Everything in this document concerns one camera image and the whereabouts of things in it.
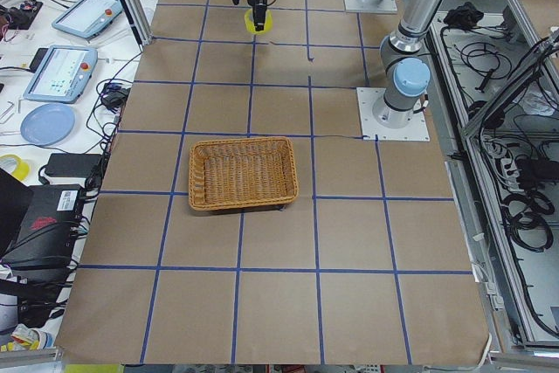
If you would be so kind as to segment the brown wicker basket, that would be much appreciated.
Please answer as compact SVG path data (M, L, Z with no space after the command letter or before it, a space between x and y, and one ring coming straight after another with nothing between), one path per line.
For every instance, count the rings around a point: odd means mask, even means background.
M293 143L286 137L203 141L190 148L189 204L196 211L284 205L298 195Z

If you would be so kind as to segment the blue plate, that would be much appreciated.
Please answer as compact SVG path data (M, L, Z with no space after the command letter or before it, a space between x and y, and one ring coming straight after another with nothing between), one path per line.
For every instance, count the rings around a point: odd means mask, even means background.
M75 113L66 104L48 103L30 111L22 120L20 134L30 144L50 146L64 140L75 124Z

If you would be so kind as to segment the teach pendant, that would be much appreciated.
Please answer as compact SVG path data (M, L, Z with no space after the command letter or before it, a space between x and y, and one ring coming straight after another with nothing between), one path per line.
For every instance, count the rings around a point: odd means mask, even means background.
M74 103L85 91L97 60L95 48L50 46L26 87L23 98L40 102Z
M78 0L52 22L52 28L89 40L101 34L122 12L120 0Z

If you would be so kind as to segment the lower teach pendant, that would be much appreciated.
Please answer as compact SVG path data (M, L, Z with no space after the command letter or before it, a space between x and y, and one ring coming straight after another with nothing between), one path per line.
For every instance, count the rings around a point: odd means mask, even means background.
M40 102L74 103L85 91L97 60L95 48L50 46L26 87L23 98Z

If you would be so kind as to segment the upper teach pendant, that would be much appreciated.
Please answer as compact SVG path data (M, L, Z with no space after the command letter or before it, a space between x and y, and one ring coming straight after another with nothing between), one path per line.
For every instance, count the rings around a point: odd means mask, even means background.
M52 22L52 28L89 40L101 34L122 12L120 0L78 0Z

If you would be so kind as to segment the black power brick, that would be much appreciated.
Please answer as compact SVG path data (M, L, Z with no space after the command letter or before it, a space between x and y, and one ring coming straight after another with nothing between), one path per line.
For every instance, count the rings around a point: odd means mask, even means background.
M48 177L86 178L100 161L100 154L54 153L45 165L44 174Z

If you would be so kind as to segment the yellow tape roll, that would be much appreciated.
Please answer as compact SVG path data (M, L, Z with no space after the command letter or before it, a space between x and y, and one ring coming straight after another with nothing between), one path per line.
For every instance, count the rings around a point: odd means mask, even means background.
M30 173L29 164L22 160L18 155L1 155L0 167L20 182L24 181Z
M273 28L273 15L267 10L262 25L254 21L252 10L246 10L244 14L244 22L246 30L252 35L263 35Z

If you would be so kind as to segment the black computer box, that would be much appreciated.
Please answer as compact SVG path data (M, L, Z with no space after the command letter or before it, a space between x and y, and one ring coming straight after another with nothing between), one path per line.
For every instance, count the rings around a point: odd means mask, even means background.
M85 192L78 184L31 187L31 203L1 261L13 269L67 266L79 229Z

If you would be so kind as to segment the yellow tape roll on desk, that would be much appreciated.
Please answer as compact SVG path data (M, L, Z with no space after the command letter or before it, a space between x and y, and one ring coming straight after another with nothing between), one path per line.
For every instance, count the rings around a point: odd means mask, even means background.
M30 173L29 164L22 160L18 155L1 155L0 167L20 182L24 181Z

